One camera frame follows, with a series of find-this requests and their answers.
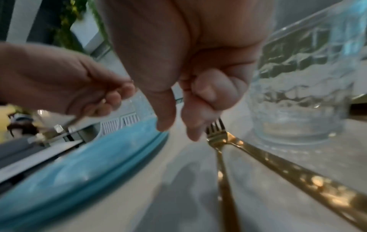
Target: blue plate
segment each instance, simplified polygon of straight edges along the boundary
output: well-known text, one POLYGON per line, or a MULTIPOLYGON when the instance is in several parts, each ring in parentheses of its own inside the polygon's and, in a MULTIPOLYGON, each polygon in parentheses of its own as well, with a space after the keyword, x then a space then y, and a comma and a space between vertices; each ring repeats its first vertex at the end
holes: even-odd
POLYGON ((0 199, 0 228, 39 224, 131 173, 168 136, 155 124, 143 121, 102 137, 26 179, 0 199))

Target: glass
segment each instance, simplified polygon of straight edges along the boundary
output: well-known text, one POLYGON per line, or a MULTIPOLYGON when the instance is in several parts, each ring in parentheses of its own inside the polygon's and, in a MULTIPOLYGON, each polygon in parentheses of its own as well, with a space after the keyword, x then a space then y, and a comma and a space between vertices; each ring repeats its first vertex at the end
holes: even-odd
POLYGON ((268 141, 314 143, 348 116, 367 1, 343 1, 275 32, 248 96, 255 133, 268 141))
POLYGON ((155 116, 154 110, 150 105, 148 99, 140 90, 130 99, 130 101, 133 104, 135 113, 140 121, 155 116))

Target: dining table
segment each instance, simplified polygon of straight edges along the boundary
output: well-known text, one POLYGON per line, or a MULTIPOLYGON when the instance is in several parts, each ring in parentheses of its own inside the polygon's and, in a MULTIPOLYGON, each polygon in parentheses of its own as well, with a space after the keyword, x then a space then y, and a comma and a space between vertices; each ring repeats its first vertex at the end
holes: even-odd
MULTIPOLYGON (((347 119, 342 133, 309 145, 265 142, 253 132, 247 97, 223 112, 226 130, 348 187, 367 193, 367 123, 347 119)), ((190 141, 180 118, 162 149, 137 173, 88 207, 43 228, 45 232, 222 231, 216 153, 203 135, 190 141)), ((223 148, 235 207, 246 232, 356 232, 357 228, 245 152, 223 148)), ((335 199, 348 205, 348 196, 335 199)))

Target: hand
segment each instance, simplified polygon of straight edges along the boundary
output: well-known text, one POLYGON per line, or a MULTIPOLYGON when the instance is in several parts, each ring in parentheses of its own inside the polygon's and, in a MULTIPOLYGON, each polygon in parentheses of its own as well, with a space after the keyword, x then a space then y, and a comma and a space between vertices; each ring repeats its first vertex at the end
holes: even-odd
POLYGON ((0 44, 0 101, 27 109, 106 116, 135 93, 120 77, 91 58, 51 46, 0 44))
POLYGON ((273 28, 273 0, 98 0, 114 49, 167 130, 184 91, 192 140, 247 90, 273 28))

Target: clear glass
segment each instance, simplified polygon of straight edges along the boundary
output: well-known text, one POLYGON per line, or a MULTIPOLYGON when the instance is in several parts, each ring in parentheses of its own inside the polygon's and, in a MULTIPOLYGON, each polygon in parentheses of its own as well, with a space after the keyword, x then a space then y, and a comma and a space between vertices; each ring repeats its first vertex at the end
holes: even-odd
POLYGON ((275 143, 314 143, 348 116, 365 43, 367 1, 343 1, 274 33, 248 104, 255 133, 275 143))
POLYGON ((133 104, 135 113, 139 117, 140 121, 155 117, 152 106, 140 90, 130 99, 130 101, 133 104))

